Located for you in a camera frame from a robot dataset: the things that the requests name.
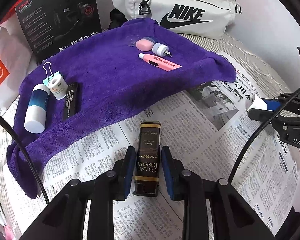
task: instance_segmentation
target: nike logo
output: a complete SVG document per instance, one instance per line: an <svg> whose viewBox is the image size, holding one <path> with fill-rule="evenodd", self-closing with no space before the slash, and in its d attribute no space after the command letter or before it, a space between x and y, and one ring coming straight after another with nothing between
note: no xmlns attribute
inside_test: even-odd
<svg viewBox="0 0 300 240"><path fill-rule="evenodd" d="M199 17L202 17L204 12L205 10L203 9L176 4L173 10L171 11L171 13L167 13L161 19L160 26L166 29L172 29L172 28L177 28L177 27L196 24L196 23L213 22L213 21L199 20ZM175 19L182 19L182 20L189 20L189 21L170 22L168 18L175 18Z"/></svg>

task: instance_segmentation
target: metal screw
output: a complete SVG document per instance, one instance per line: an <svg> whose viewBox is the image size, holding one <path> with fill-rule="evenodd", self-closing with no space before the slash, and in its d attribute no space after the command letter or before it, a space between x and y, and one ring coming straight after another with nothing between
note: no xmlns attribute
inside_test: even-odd
<svg viewBox="0 0 300 240"><path fill-rule="evenodd" d="M191 171L189 171L189 170L183 170L183 171L181 172L181 174L182 174L183 176L190 176L190 175L191 175Z"/></svg>
<svg viewBox="0 0 300 240"><path fill-rule="evenodd" d="M227 186L228 181L226 179L219 179L219 184L222 185L222 186Z"/></svg>
<svg viewBox="0 0 300 240"><path fill-rule="evenodd" d="M71 186L77 186L80 183L80 180L78 179L71 179L70 185Z"/></svg>
<svg viewBox="0 0 300 240"><path fill-rule="evenodd" d="M113 171L113 170L107 171L107 176L108 176L108 177L113 177L113 176L115 176L115 171Z"/></svg>

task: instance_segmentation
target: newspaper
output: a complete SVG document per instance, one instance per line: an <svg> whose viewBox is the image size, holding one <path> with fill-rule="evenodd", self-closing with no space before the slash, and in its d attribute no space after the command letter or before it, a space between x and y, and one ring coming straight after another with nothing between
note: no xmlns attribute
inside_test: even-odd
<svg viewBox="0 0 300 240"><path fill-rule="evenodd" d="M260 125L249 119L246 106L254 94L264 96L251 76L229 55L235 67L234 83L213 81L165 98L140 114L102 128L72 144L50 159L42 174L52 199L73 178L95 179L124 158L128 146L137 146L140 122L159 120L161 145L174 158L203 179L228 178L243 145ZM43 196L25 197L7 166L3 170L9 200L23 233L45 208ZM285 143L271 127L248 149L233 185L258 216L276 234L287 217L300 172ZM130 194L125 202L114 201L115 239L182 239L183 202L172 202L160 171L157 198ZM89 205L85 219L86 239ZM213 228L210 218L210 239Z"/></svg>

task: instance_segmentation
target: waist bag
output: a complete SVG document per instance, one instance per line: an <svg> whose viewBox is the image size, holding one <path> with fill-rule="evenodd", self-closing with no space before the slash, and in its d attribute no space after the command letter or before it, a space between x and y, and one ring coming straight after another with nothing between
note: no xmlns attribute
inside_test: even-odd
<svg viewBox="0 0 300 240"><path fill-rule="evenodd" d="M236 0L112 0L130 20L150 17L176 33L221 39L241 12Z"/></svg>

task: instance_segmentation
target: pink highlighter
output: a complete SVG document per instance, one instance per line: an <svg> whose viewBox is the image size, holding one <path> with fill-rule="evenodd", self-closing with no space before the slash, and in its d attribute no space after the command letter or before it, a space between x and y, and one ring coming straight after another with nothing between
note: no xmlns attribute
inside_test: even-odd
<svg viewBox="0 0 300 240"><path fill-rule="evenodd" d="M170 62L170 61L165 60L161 57L154 56L154 55L151 55L151 54L140 53L139 58L143 59L145 62L147 62L147 63L149 63L153 66L156 66L156 67L161 68L161 69L166 70L166 71L174 70L176 68L181 67L180 65L177 65L173 62Z"/></svg>

